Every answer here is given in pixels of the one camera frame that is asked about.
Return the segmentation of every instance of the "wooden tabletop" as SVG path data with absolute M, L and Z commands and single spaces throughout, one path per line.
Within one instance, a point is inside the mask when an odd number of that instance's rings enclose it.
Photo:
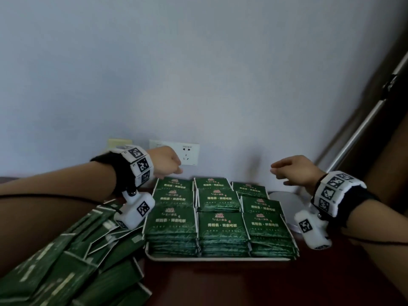
M 407 305 L 359 247 L 332 236 L 293 262 L 153 262 L 144 258 L 147 306 Z

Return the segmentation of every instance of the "wire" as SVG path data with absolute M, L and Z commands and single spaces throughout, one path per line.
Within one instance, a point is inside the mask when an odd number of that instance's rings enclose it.
M 353 237 L 353 236 L 348 236 L 343 234 L 345 237 L 354 239 L 358 242 L 362 243 L 367 243 L 367 244 L 374 244 L 374 245 L 382 245 L 382 246 L 408 246 L 408 243 L 406 242 L 380 242 L 380 241 L 375 241 L 375 240 L 369 240 L 369 239 L 364 239 L 364 238 L 358 238 L 358 237 Z
M 94 201 L 91 199 L 87 199 L 84 197 L 75 197 L 71 195 L 62 195 L 62 194 L 48 194 L 48 193 L 19 193 L 19 194 L 4 194 L 0 195 L 0 200 L 1 199 L 12 199 L 16 197 L 52 197 L 54 199 L 69 199 L 69 200 L 76 200 L 76 201 L 82 201 L 85 203 L 90 203 L 96 206 L 104 205 L 101 202 Z M 122 212 L 113 206 L 109 206 L 109 208 L 114 209 L 117 213 L 122 214 Z

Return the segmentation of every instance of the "power socket plate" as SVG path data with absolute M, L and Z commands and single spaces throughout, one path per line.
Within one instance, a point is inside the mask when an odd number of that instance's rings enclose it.
M 173 148 L 183 165 L 197 165 L 198 154 L 200 153 L 200 144 L 194 143 L 178 143 L 159 141 L 155 139 L 149 140 L 149 148 L 157 148 L 161 146 L 169 146 Z

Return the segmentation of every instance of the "person's left hand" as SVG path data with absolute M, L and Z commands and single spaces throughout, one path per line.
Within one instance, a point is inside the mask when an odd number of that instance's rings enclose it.
M 175 151 L 169 146 L 157 147 L 147 150 L 154 166 L 154 175 L 163 179 L 170 174 L 181 174 L 183 170 L 179 167 L 181 161 Z

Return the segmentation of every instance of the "wall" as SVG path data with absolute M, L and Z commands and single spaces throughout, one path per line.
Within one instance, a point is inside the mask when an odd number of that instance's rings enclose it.
M 184 176 L 286 189 L 408 18 L 408 0 L 0 0 L 0 175 L 88 161 L 109 137 L 201 144 Z M 331 151 L 331 157 L 341 146 Z

